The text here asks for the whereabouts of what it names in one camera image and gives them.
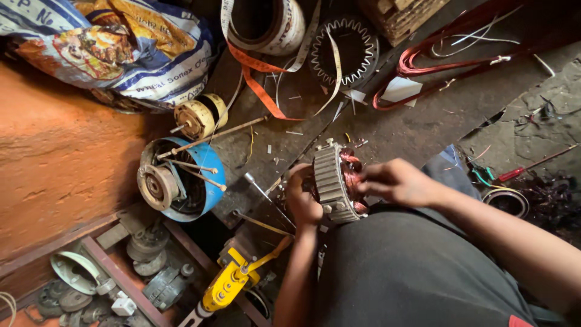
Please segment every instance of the hand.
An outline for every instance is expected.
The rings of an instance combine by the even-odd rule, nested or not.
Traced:
[[[317,226],[323,217],[323,207],[309,192],[303,191],[303,180],[314,175],[313,166],[305,163],[294,166],[289,171],[286,185],[286,203],[298,228]]]
[[[369,166],[360,177],[363,182],[357,186],[359,192],[408,207],[437,205],[449,191],[446,186],[399,158]]]

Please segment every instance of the screwdriver handle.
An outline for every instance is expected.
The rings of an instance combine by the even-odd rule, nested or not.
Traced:
[[[509,180],[509,179],[511,179],[511,178],[513,178],[513,177],[517,177],[518,175],[520,175],[520,174],[521,174],[522,172],[524,172],[524,171],[525,171],[525,168],[523,168],[523,167],[518,167],[518,168],[516,168],[515,170],[511,170],[511,171],[509,171],[508,173],[504,173],[504,174],[500,175],[500,176],[498,177],[498,179],[499,179],[501,182],[506,182],[507,180]]]

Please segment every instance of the red screwdriver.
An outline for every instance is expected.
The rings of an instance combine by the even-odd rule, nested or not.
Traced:
[[[523,173],[524,171],[526,171],[526,170],[529,170],[530,168],[533,168],[533,167],[534,167],[534,166],[536,166],[536,165],[540,165],[540,164],[542,164],[542,163],[543,163],[543,162],[545,162],[545,161],[551,160],[551,159],[553,159],[553,158],[555,158],[555,157],[558,157],[558,156],[562,155],[563,153],[567,153],[567,152],[571,151],[572,149],[576,148],[578,145],[579,145],[579,143],[577,143],[577,144],[575,144],[575,145],[572,145],[572,146],[570,146],[570,147],[568,147],[568,148],[564,149],[563,151],[561,151],[561,152],[558,152],[558,153],[555,153],[554,155],[550,155],[550,156],[548,156],[548,157],[544,158],[544,159],[543,159],[543,160],[541,160],[541,161],[537,161],[537,162],[533,163],[533,164],[532,164],[532,165],[530,165],[530,166],[527,166],[527,167],[524,167],[524,168],[523,168],[523,167],[518,167],[518,168],[516,168],[515,170],[511,170],[511,171],[509,171],[508,173],[504,173],[504,174],[500,175],[500,176],[498,177],[498,179],[499,179],[501,182],[506,182],[507,180],[509,180],[509,179],[511,179],[511,178],[513,178],[513,177],[517,177],[518,175],[520,175],[520,174],[521,174],[521,173]]]

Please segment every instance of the fabric measuring tape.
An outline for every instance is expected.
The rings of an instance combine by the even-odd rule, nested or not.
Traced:
[[[274,117],[276,117],[278,119],[286,119],[286,120],[304,120],[304,119],[286,117],[285,114],[282,113],[280,108],[278,108],[277,105],[274,103],[272,98],[266,93],[264,88],[255,79],[252,78],[252,76],[250,75],[250,68],[258,70],[259,72],[263,72],[263,73],[293,73],[293,72],[296,72],[297,70],[299,70],[303,66],[304,61],[307,58],[307,53],[309,52],[311,40],[313,39],[313,37],[315,35],[315,31],[317,29],[317,26],[319,24],[319,19],[321,16],[321,0],[317,1],[317,4],[315,6],[315,10],[313,12],[313,18],[311,19],[311,23],[309,24],[309,27],[307,28],[307,30],[305,32],[303,42],[300,45],[299,52],[297,53],[295,62],[288,69],[276,67],[274,65],[265,63],[263,61],[255,59],[255,58],[252,58],[252,57],[248,56],[245,53],[245,51],[236,48],[234,45],[232,45],[228,41],[228,28],[229,28],[230,22],[232,20],[232,8],[233,7],[234,7],[234,0],[222,0],[222,8],[220,9],[220,24],[222,27],[222,33],[224,35],[224,39],[226,40],[226,43],[228,44],[228,49],[230,50],[230,53],[232,53],[232,56],[236,60],[238,60],[238,62],[240,62],[240,64],[242,65],[242,74],[244,75],[244,79],[246,80],[246,84],[248,84],[248,86],[252,89],[252,91],[254,91],[254,93],[258,96],[260,101],[262,101],[262,103],[266,106],[268,111],[270,111]],[[333,57],[335,58],[335,67],[337,69],[337,78],[336,78],[337,82],[336,82],[335,90],[332,94],[332,97],[327,101],[327,103],[325,103],[321,107],[321,109],[319,109],[317,111],[315,116],[319,112],[321,112],[327,106],[327,104],[329,104],[329,102],[331,102],[331,100],[333,100],[333,98],[335,97],[335,95],[339,91],[339,86],[341,84],[342,75],[341,75],[341,63],[340,63],[340,59],[339,59],[339,49],[337,48],[337,44],[335,43],[335,41],[331,37],[331,34],[329,33],[329,31],[327,31],[327,34],[329,35],[329,38],[331,40],[331,46],[333,48]]]

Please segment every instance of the forearm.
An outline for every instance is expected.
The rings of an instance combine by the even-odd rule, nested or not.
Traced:
[[[581,299],[581,251],[558,237],[446,188],[434,209],[489,250],[523,286],[566,313]]]
[[[274,327],[304,326],[309,313],[317,226],[299,226],[275,304]]]

